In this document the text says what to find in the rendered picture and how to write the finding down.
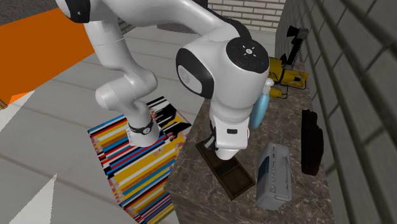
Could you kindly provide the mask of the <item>dark brown rectangular tray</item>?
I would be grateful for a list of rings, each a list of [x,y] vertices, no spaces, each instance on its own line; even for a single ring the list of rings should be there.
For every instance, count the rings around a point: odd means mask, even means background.
[[[235,157],[221,160],[215,151],[207,149],[203,142],[197,143],[196,148],[230,200],[254,186],[254,179]]]

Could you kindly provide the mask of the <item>light blue spray bottle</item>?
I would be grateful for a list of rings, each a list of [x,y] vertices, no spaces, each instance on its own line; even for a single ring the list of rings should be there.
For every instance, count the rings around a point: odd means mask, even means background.
[[[270,89],[273,84],[274,84],[273,79],[267,78],[265,85],[261,91],[261,94],[253,106],[253,110],[251,112],[251,116],[249,120],[249,126],[252,129],[257,129],[260,126],[263,117],[265,116],[270,100]]]

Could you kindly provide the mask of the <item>grey portable radio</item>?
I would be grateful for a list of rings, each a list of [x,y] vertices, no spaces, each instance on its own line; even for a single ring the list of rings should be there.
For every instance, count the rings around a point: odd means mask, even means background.
[[[267,143],[258,165],[256,205],[275,211],[292,199],[289,148]]]

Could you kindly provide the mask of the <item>striped colourful robot stand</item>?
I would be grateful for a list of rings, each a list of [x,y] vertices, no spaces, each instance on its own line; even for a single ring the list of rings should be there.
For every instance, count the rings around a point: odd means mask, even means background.
[[[88,134],[117,204],[138,224],[159,224],[174,210],[164,185],[192,125],[165,97],[150,101],[148,107],[161,128],[151,146],[130,144],[123,115]]]

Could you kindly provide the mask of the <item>black flat slab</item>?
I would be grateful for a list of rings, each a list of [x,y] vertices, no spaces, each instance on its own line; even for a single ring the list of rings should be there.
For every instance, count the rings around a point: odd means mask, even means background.
[[[317,113],[309,109],[302,110],[301,151],[302,172],[316,176],[324,153],[324,139]]]

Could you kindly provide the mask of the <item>yellow and black power saw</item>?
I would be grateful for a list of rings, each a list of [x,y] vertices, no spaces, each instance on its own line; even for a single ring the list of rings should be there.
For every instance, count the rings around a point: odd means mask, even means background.
[[[274,81],[275,85],[286,87],[286,92],[276,88],[270,88],[270,96],[280,99],[288,97],[288,88],[297,88],[301,90],[306,89],[308,73],[295,71],[293,69],[295,62],[299,56],[300,49],[304,40],[306,39],[309,30],[306,28],[296,28],[289,26],[286,36],[293,37],[291,44],[293,45],[290,54],[286,56],[283,54],[279,59],[270,58],[269,78]]]

